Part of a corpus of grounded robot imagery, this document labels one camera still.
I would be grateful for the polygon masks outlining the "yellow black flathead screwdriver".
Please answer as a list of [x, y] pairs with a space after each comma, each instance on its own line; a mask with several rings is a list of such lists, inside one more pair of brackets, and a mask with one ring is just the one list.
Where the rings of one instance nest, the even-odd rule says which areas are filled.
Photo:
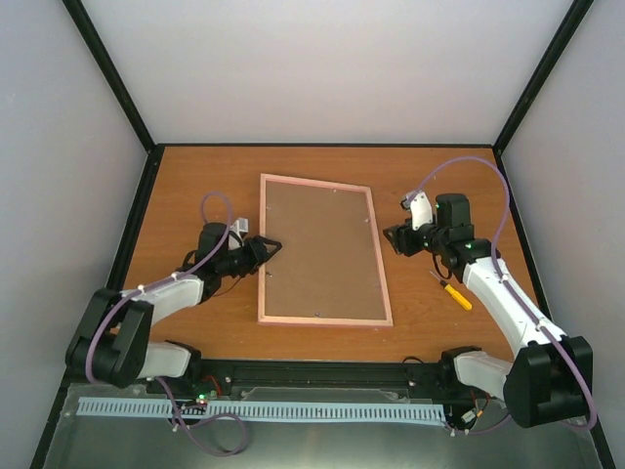
[[439, 277], [433, 271], [430, 271], [430, 274], [436, 279], [442, 289], [465, 311], [471, 311], [473, 309], [473, 304], [459, 290], [454, 288], [445, 279]]

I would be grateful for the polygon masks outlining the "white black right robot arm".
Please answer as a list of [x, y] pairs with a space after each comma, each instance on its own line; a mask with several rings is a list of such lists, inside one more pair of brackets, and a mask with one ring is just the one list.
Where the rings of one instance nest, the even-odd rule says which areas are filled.
[[400, 203], [409, 216], [384, 229], [398, 255], [428, 252], [442, 280], [455, 277], [489, 312], [513, 352], [512, 362], [467, 346], [441, 355], [447, 378], [502, 402], [522, 428], [583, 417], [593, 423], [593, 351], [570, 337], [523, 292], [490, 240], [477, 238], [468, 198], [444, 193], [429, 201], [411, 192]]

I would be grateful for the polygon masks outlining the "pink picture frame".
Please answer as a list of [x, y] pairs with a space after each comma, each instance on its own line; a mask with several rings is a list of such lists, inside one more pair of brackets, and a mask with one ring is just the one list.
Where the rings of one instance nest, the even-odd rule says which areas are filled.
[[260, 233], [282, 247], [260, 272], [258, 321], [392, 326], [370, 188], [272, 174], [260, 180]]

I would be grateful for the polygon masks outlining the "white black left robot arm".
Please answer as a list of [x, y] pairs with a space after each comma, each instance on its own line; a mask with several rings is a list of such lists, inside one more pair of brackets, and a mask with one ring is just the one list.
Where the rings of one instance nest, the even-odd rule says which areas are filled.
[[178, 341], [153, 342], [152, 327], [218, 294], [226, 277], [256, 274], [282, 245], [249, 236], [246, 220], [207, 223], [195, 249], [168, 277], [134, 289], [101, 288], [90, 299], [65, 352], [69, 371], [123, 389], [138, 380], [168, 378], [182, 393], [203, 381], [201, 353]]

